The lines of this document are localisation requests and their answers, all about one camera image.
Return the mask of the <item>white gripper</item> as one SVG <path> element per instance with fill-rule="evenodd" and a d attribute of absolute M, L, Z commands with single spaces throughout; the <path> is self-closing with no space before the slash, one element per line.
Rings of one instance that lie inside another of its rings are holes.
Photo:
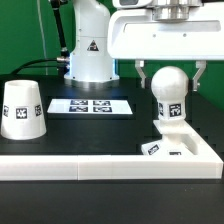
<path fill-rule="evenodd" d="M 112 0 L 108 52 L 116 59 L 139 59 L 135 69 L 145 87 L 143 60 L 200 60 L 189 89 L 197 92 L 204 60 L 224 60 L 224 1 Z"/>

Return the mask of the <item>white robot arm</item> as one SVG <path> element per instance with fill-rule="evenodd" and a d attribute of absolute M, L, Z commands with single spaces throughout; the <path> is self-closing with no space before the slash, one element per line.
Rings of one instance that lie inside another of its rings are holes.
<path fill-rule="evenodd" d="M 208 61 L 224 61 L 224 1 L 112 0 L 116 12 L 96 0 L 73 0 L 76 45 L 70 53 L 68 84 L 103 85 L 118 78 L 117 59 L 135 62 L 141 84 L 146 60 L 196 63 L 192 88 Z"/>

